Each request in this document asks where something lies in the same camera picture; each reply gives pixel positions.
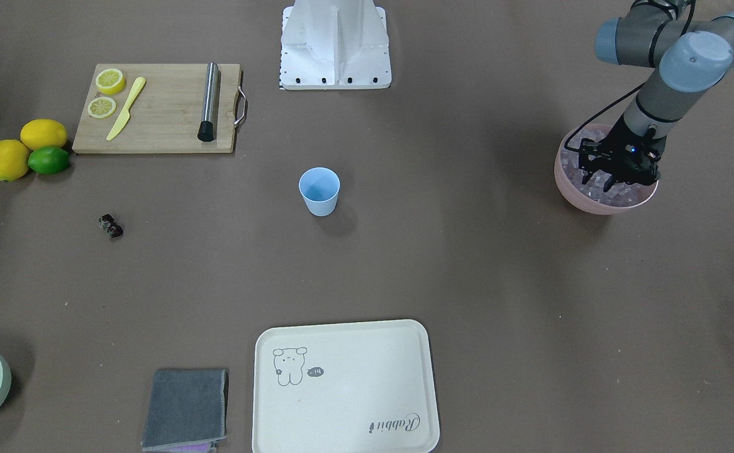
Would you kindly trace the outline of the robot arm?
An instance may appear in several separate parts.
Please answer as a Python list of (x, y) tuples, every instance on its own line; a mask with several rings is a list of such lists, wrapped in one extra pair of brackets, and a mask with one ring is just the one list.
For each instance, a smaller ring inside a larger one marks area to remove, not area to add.
[(686, 1), (636, 1), (596, 35), (596, 57), (651, 68), (636, 97), (602, 140), (583, 138), (577, 166), (586, 184), (597, 172), (614, 184), (651, 186), (672, 127), (734, 68), (734, 12), (706, 22), (681, 20)]

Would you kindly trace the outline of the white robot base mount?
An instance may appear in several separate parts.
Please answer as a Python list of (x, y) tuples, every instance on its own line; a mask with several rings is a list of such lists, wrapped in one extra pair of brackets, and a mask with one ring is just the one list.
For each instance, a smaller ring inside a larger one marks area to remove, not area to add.
[(280, 89), (392, 85), (384, 8), (372, 1), (296, 1), (283, 9), (281, 18)]

